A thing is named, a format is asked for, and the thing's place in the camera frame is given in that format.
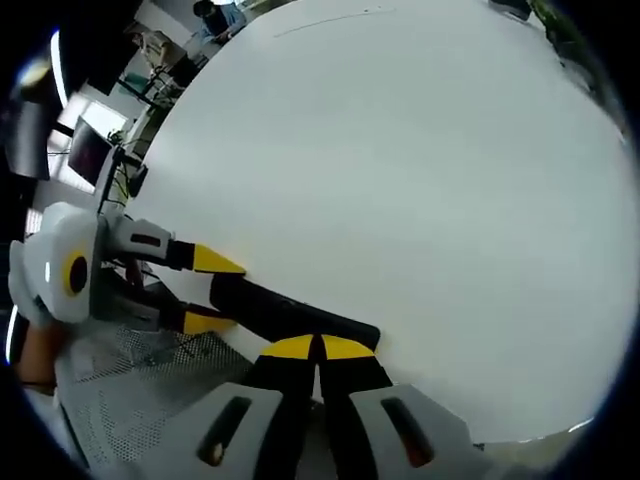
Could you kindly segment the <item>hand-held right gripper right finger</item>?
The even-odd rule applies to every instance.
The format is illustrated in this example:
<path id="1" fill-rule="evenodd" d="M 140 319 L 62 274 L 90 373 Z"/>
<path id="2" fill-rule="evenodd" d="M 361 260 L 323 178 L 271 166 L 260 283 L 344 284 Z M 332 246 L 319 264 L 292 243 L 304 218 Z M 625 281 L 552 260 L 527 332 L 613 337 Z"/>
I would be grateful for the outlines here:
<path id="1" fill-rule="evenodd" d="M 466 423 L 408 384 L 395 384 L 374 352 L 319 335 L 327 429 L 341 479 L 484 479 L 491 462 Z"/>

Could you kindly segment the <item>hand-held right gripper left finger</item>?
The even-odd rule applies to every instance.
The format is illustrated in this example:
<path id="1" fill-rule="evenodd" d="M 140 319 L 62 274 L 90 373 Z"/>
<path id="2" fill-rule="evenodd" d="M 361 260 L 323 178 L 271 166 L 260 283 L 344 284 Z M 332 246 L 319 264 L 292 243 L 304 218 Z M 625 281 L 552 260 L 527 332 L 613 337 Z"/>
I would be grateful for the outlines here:
<path id="1" fill-rule="evenodd" d="M 311 411 L 320 337 L 267 347 L 227 382 L 171 419 L 159 444 L 112 479 L 294 479 Z"/>

